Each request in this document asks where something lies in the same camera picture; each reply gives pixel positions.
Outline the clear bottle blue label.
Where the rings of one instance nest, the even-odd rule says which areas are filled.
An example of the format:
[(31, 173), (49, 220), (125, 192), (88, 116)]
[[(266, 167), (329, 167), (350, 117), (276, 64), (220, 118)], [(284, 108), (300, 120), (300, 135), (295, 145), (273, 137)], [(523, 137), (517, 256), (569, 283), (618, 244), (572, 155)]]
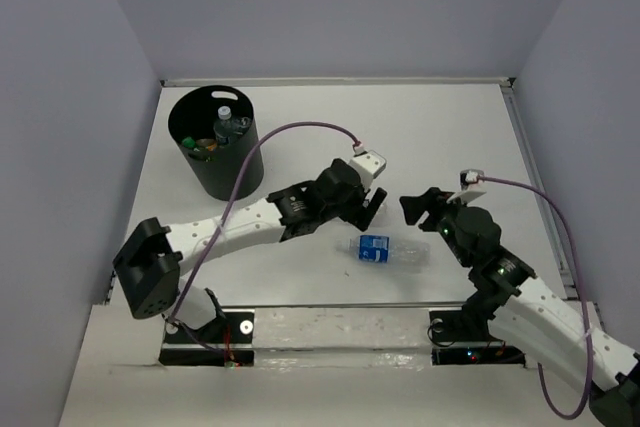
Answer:
[(421, 268), (429, 260), (429, 246), (424, 242), (364, 234), (338, 240), (336, 250), (360, 262), (403, 268)]

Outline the clear bottle black label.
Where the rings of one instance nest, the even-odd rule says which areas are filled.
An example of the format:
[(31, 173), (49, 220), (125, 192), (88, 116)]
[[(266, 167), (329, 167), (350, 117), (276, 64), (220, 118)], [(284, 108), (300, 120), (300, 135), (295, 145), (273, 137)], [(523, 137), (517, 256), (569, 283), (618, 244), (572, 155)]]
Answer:
[(378, 207), (378, 209), (377, 209), (377, 211), (376, 211), (376, 213), (375, 213), (375, 215), (374, 215), (374, 217), (373, 217), (373, 219), (371, 221), (371, 225), (372, 226), (385, 225), (387, 223), (388, 219), (389, 219), (388, 204), (387, 204), (386, 201), (383, 201), (379, 205), (379, 207)]

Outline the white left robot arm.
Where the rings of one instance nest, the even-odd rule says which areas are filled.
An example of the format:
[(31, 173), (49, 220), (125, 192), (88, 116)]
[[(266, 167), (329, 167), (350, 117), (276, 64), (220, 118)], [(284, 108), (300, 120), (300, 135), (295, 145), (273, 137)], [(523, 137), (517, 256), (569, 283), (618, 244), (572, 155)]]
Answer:
[(143, 220), (113, 260), (132, 317), (160, 316), (198, 341), (215, 339), (228, 321), (215, 294), (194, 286), (197, 267), (310, 235), (334, 219), (365, 231), (386, 198), (384, 189), (372, 187), (385, 167), (373, 151), (349, 161), (336, 158), (317, 179), (273, 192), (227, 217), (168, 226), (157, 218)]

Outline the orange juice bottle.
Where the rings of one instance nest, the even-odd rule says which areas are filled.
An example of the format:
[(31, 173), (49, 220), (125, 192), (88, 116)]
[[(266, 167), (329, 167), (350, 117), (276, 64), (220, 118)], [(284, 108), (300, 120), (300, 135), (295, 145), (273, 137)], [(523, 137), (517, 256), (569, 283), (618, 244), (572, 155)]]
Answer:
[(215, 139), (198, 139), (195, 141), (195, 151), (213, 152), (216, 148), (217, 141)]

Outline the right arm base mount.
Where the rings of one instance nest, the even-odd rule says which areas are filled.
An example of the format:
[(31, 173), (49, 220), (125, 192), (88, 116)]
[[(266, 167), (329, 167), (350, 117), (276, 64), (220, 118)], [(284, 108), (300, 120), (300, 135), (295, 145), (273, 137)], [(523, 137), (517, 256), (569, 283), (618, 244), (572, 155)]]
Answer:
[(427, 337), (434, 366), (526, 366), (525, 354), (485, 328), (461, 323), (460, 310), (430, 310)]

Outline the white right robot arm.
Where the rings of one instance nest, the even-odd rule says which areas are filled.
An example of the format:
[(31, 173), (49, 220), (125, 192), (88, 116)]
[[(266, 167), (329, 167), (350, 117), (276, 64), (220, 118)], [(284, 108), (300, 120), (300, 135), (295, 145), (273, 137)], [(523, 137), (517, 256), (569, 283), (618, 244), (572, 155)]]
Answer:
[(523, 260), (501, 244), (491, 214), (473, 205), (482, 190), (429, 188), (403, 196), (407, 224), (441, 236), (476, 291), (459, 311), (470, 338), (506, 341), (554, 372), (583, 397), (604, 426), (639, 423), (639, 354), (558, 297)]

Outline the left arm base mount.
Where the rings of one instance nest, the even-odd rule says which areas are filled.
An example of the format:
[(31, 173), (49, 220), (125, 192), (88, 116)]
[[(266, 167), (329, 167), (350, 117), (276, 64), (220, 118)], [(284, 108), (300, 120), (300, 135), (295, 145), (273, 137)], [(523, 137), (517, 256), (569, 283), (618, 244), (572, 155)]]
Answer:
[(159, 363), (177, 367), (238, 368), (254, 365), (255, 311), (227, 309), (220, 325), (199, 331), (168, 324), (159, 352)]

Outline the clear crushed label-less bottle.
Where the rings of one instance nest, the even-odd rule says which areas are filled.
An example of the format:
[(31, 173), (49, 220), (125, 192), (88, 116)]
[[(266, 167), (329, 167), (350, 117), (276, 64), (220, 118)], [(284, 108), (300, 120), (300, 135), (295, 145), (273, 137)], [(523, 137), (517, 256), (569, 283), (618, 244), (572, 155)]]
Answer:
[(242, 136), (250, 129), (252, 119), (250, 117), (233, 117), (231, 124), (234, 134)]

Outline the clear bottle blue-green label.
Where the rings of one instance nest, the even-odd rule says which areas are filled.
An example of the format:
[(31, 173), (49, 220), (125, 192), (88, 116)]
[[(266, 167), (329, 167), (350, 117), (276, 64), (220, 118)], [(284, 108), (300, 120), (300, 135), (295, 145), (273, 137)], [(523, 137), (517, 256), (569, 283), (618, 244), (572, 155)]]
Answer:
[(214, 133), (219, 146), (229, 145), (243, 135), (241, 119), (232, 114), (230, 107), (219, 107), (217, 115), (218, 118), (214, 122)]

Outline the green plastic bottle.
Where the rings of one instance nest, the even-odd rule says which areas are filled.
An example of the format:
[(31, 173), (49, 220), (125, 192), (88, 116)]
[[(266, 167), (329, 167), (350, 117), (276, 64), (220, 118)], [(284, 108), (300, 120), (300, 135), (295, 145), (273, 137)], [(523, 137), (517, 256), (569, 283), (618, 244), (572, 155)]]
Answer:
[(181, 146), (186, 150), (187, 156), (193, 160), (205, 161), (210, 159), (210, 155), (214, 152), (198, 152), (195, 151), (195, 141), (193, 137), (186, 137), (181, 141)]

